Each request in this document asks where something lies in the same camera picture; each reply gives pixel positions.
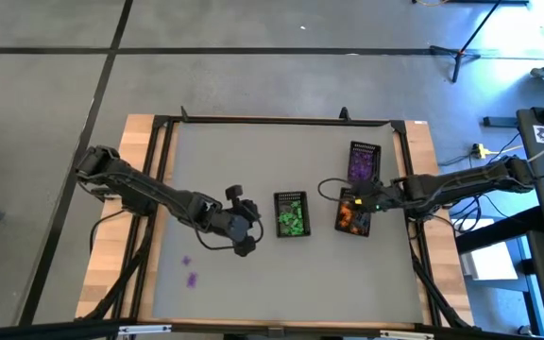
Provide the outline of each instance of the desk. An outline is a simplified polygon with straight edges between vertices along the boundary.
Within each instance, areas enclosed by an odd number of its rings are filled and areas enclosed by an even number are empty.
[[[147,149],[150,131],[154,116],[152,115],[130,115],[127,118],[126,128],[119,145],[121,157],[129,162],[133,167],[141,169],[144,165],[145,151]],[[437,165],[434,155],[434,146],[426,122],[405,122],[407,130],[408,147],[410,149],[413,169],[416,173],[437,173]],[[164,179],[169,180],[173,173],[174,149],[177,139],[172,134],[171,147]],[[162,140],[163,131],[159,132],[158,139]],[[399,160],[399,172],[405,174],[405,167],[402,161],[400,139],[395,133],[394,147]],[[157,143],[154,153],[153,164],[159,163],[161,156],[161,144]],[[155,176],[157,166],[151,169],[151,176]],[[107,201],[102,215],[114,213],[120,209],[120,201]],[[448,217],[446,212],[441,212],[444,217]],[[172,323],[176,329],[183,326],[185,330],[190,330],[190,326],[279,326],[278,323],[270,321],[254,320],[210,320],[210,319],[157,319],[152,317],[152,303],[154,300],[154,288],[158,268],[159,253],[161,251],[162,228],[159,225],[166,223],[167,212],[159,209],[157,224],[154,229],[152,248],[150,250],[150,260],[146,269],[144,280],[144,290],[138,313],[138,320],[144,323]],[[97,302],[111,288],[114,281],[118,278],[123,254],[128,240],[128,229],[131,217],[128,214],[121,214],[100,225],[95,237],[92,257],[90,259],[83,289],[76,310],[77,316],[85,315],[90,312]],[[433,277],[436,285],[445,295],[450,305],[457,310],[459,315],[468,323],[473,323],[471,311],[469,309],[468,296],[461,272],[461,265],[457,255],[456,246],[452,229],[441,221],[432,220],[426,223],[427,245]],[[129,314],[129,305],[132,300],[133,280],[127,285],[124,296],[124,304],[121,316]],[[424,323],[431,324],[430,309],[427,303],[425,290],[419,284],[420,308],[423,311]],[[282,326],[304,327],[304,328],[342,328],[342,329],[367,329],[379,327],[395,327],[402,329],[411,329],[412,324],[380,324],[375,322],[286,322]]]
[[[537,143],[533,125],[542,126],[535,119],[533,110],[518,111],[518,128],[522,136],[526,154],[533,157],[544,149],[544,144]],[[532,169],[537,176],[544,175],[544,155],[541,159],[533,161]],[[473,251],[481,247],[488,247],[498,242],[506,241],[523,235],[528,231],[544,232],[544,179],[535,184],[539,206],[516,214],[514,219],[504,219],[491,226],[469,232],[457,238],[457,246],[460,253]],[[527,224],[516,221],[527,221]]]

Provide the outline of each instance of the black container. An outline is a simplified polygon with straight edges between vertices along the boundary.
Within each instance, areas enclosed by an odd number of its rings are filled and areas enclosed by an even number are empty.
[[[349,144],[348,181],[379,178],[382,148],[379,145],[352,141]]]
[[[296,222],[296,220],[299,220],[299,210],[303,232],[296,234],[295,230],[299,230],[299,222]],[[308,216],[306,192],[275,193],[274,212],[276,215],[276,235],[278,237],[310,236],[310,217]]]
[[[342,199],[354,198],[354,195],[349,188],[341,188],[340,197]],[[352,213],[352,217],[349,221],[341,214],[342,205],[345,207],[344,209],[348,209]],[[347,232],[352,235],[368,237],[370,232],[370,212],[355,212],[349,208],[347,202],[339,202],[337,205],[337,217],[335,218],[335,230]]]

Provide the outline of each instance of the green objects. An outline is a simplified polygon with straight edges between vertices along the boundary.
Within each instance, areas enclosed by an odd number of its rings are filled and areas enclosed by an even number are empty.
[[[298,200],[293,201],[291,204],[284,207],[286,211],[281,212],[279,216],[279,222],[282,223],[280,233],[290,236],[303,235],[304,229],[301,202]]]

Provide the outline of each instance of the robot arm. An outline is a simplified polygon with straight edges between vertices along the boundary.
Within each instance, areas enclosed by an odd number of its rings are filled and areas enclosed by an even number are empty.
[[[440,206],[493,190],[527,193],[535,176],[526,160],[502,157],[490,164],[447,175],[412,175],[392,179],[389,186],[374,180],[354,183],[352,202],[361,212],[403,208],[414,219],[429,218]]]
[[[238,185],[226,190],[232,208],[222,209],[222,203],[212,197],[175,190],[137,171],[121,160],[115,149],[105,146],[90,147],[76,167],[76,175],[82,183],[109,187],[122,197],[124,209],[132,213],[147,216],[162,204],[180,223],[194,228],[197,236],[199,232],[213,232],[231,239],[234,252],[240,256],[253,251],[259,241],[247,235],[259,221],[257,206],[253,201],[239,200],[242,188]]]

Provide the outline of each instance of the gray floor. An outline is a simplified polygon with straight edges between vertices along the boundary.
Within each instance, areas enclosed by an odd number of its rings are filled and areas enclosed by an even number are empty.
[[[109,46],[122,0],[0,0],[0,46]],[[537,1],[495,13],[475,48],[544,52]],[[489,5],[136,0],[123,46],[460,46]],[[0,56],[0,326],[14,322],[62,179],[94,96],[103,56]],[[120,56],[92,144],[118,145],[129,113],[427,120],[439,160],[473,143],[498,150],[512,130],[480,126],[544,105],[543,60],[480,59],[447,78],[452,59],[392,56]],[[495,199],[509,212],[507,201]],[[526,198],[525,204],[534,204]],[[100,204],[76,192],[37,322],[70,320]]]

